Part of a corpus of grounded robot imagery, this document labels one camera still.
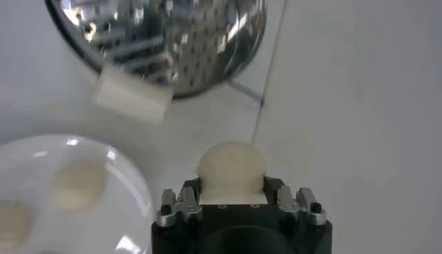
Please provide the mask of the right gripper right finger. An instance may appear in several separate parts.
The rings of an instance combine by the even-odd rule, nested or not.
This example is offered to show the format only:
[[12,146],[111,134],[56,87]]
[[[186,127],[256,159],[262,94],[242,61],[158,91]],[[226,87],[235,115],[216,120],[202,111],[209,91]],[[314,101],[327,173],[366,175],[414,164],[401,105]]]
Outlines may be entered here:
[[326,211],[310,188],[302,187],[292,192],[281,179],[264,177],[263,191],[269,204],[275,204],[297,222],[304,221],[313,226],[326,224]]

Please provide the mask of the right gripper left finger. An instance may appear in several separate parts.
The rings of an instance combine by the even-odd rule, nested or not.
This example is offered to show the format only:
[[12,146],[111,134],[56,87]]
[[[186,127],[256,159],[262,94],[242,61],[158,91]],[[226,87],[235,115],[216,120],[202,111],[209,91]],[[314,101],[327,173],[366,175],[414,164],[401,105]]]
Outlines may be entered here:
[[172,189],[164,189],[157,212],[157,225],[171,227],[176,225],[179,218],[186,223],[191,219],[201,220],[200,191],[200,178],[185,181],[178,195]]

